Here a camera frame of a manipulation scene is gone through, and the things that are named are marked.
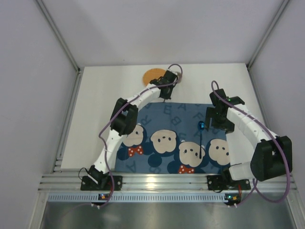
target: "metal extrusion bar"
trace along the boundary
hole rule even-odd
[[[48,24],[50,25],[55,37],[57,38],[57,40],[59,41],[62,49],[64,50],[64,52],[66,53],[66,55],[68,56],[71,64],[73,65],[75,71],[79,72],[80,68],[78,67],[74,57],[72,56],[72,53],[70,52],[67,43],[65,42],[65,40],[63,39],[61,33],[59,32],[52,16],[50,15],[48,9],[46,8],[44,2],[42,0],[34,0],[35,3],[37,4],[37,6],[39,7],[39,9],[41,10],[43,16],[45,17],[45,19],[47,20]]]
[[[261,50],[263,49],[264,45],[266,44],[268,38],[270,37],[272,31],[274,30],[277,23],[279,22],[279,19],[283,15],[283,12],[287,9],[289,2],[290,2],[290,0],[283,0],[281,2],[281,5],[277,9],[274,17],[272,18],[270,24],[267,27],[267,30],[265,31],[262,39],[260,40],[260,42],[257,45],[257,48],[255,49],[253,55],[251,56],[249,63],[247,64],[248,69],[252,68],[256,58],[258,57],[259,53],[261,52]]]
[[[50,193],[48,202],[98,202],[103,193]],[[215,203],[228,202],[224,193],[119,193],[115,192],[111,203]]]
[[[208,190],[208,174],[122,174],[121,191],[117,193],[214,193]],[[78,178],[78,171],[54,172],[42,177],[39,185],[40,192],[81,192],[81,181]],[[258,183],[262,192],[284,192],[286,188],[286,177],[276,177],[265,182]],[[291,190],[296,190],[292,178]],[[236,190],[226,190],[224,193],[236,193]]]
[[[75,79],[75,83],[73,86],[73,90],[69,99],[69,104],[68,104],[68,109],[65,115],[65,119],[64,119],[64,123],[62,126],[62,131],[61,131],[61,135],[58,141],[58,145],[57,145],[57,150],[56,150],[56,155],[55,158],[53,159],[53,166],[52,166],[52,171],[54,171],[55,167],[58,165],[58,158],[61,156],[62,151],[64,149],[64,146],[66,144],[66,139],[67,139],[67,133],[71,124],[71,118],[72,118],[72,114],[74,111],[74,107],[75,107],[75,103],[76,103],[76,97],[79,91],[79,87],[81,85],[81,78],[82,78],[82,74],[83,71],[80,71]]]
[[[295,226],[297,229],[304,229],[305,228],[305,209],[302,203],[301,197],[299,192],[290,191],[288,196],[288,204],[292,213],[292,216],[295,221]]]
[[[49,196],[48,193],[38,193],[33,214],[30,219],[30,223],[27,226],[28,229],[40,228],[43,213],[44,213],[47,201],[48,201],[48,196]]]

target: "white table surface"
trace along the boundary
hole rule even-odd
[[[117,99],[131,97],[142,90],[142,76],[147,70],[166,69],[168,66],[85,67],[61,168],[89,168],[101,153],[103,145],[98,133],[110,120]],[[168,102],[211,104],[211,81],[216,80],[227,96],[241,97],[252,114],[263,121],[244,63],[182,64],[182,68],[182,82],[174,88],[172,100]],[[106,139],[108,133],[109,128],[103,134]],[[242,159],[242,152],[253,151],[250,142],[237,128],[227,135],[227,141],[231,163],[238,163]]]

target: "blue mat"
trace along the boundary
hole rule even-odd
[[[135,130],[121,144],[117,172],[145,174],[220,173],[230,164],[225,133],[203,130],[211,104],[150,103],[138,114]]]

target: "metal frame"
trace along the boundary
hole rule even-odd
[[[48,201],[49,194],[52,195],[61,195],[64,193],[70,193],[72,195],[95,195],[99,192],[84,192],[80,191],[80,180],[78,178],[78,170],[61,170],[61,161],[62,154],[65,148],[65,143],[67,140],[67,133],[71,124],[71,117],[73,115],[76,98],[78,95],[82,72],[78,67],[72,53],[70,52],[66,42],[64,41],[60,31],[58,30],[54,20],[52,19],[49,11],[47,10],[43,0],[34,0],[38,8],[42,12],[46,21],[50,25],[53,33],[58,39],[60,46],[67,54],[71,64],[74,69],[77,71],[77,77],[75,80],[74,88],[71,94],[68,110],[66,113],[65,121],[63,124],[61,136],[59,139],[57,152],[54,157],[54,164],[51,174],[45,174],[42,176],[41,183],[39,185],[37,199],[33,215],[31,217],[28,228],[37,229],[40,228],[44,209],[46,202]],[[249,63],[247,64],[247,69],[254,87],[254,91],[262,111],[264,121],[266,126],[269,126],[267,117],[265,116],[264,108],[261,103],[261,98],[257,92],[255,86],[255,80],[251,73],[251,68],[255,63],[256,58],[258,57],[261,50],[264,48],[268,38],[270,37],[272,31],[280,20],[283,12],[289,5],[290,0],[283,0],[274,15],[272,21],[269,23],[267,30],[265,31],[264,36],[261,38],[259,44],[257,45],[256,50],[254,51],[252,57],[250,58]],[[214,192],[207,189],[207,174],[187,174],[187,175],[141,175],[141,174],[121,174],[116,173],[116,175],[123,176],[123,185],[118,194],[135,194],[135,195],[155,195],[155,194],[170,194],[170,193],[181,193],[181,194],[199,194],[199,195],[211,195]],[[286,187],[286,178],[277,177],[263,183],[258,184],[258,188],[262,192],[284,192]],[[225,191],[225,193],[236,193],[237,191]],[[295,220],[296,227],[298,229],[305,228],[305,210],[303,203],[300,199],[300,196],[297,191],[294,179],[292,177],[291,181],[291,190],[287,197],[288,204],[292,213],[292,217]]]
[[[60,31],[58,30],[52,16],[50,15],[47,7],[45,6],[43,0],[34,0],[34,2],[38,6],[39,10],[42,12],[44,18],[46,19],[47,23],[49,24],[50,28],[52,29],[55,37],[57,38],[58,42],[60,43],[61,48],[66,53],[68,59],[70,60],[71,64],[73,65],[75,71],[79,72],[80,68],[78,67],[72,53],[70,52],[70,49],[69,49],[67,43],[65,42]]]

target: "cartoon mouse face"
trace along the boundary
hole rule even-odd
[[[141,144],[144,138],[143,132],[143,127],[140,125],[136,125],[133,132],[124,139],[123,144],[127,147],[137,146]]]
[[[229,146],[227,141],[222,139],[213,139],[209,147],[210,158],[217,161],[221,166],[230,163]]]
[[[182,142],[179,145],[179,158],[180,161],[191,167],[197,167],[201,164],[205,155],[204,148],[201,147],[200,158],[200,146],[195,142]]]
[[[151,142],[154,149],[159,154],[172,152],[176,148],[177,134],[171,130],[159,130],[151,136]]]

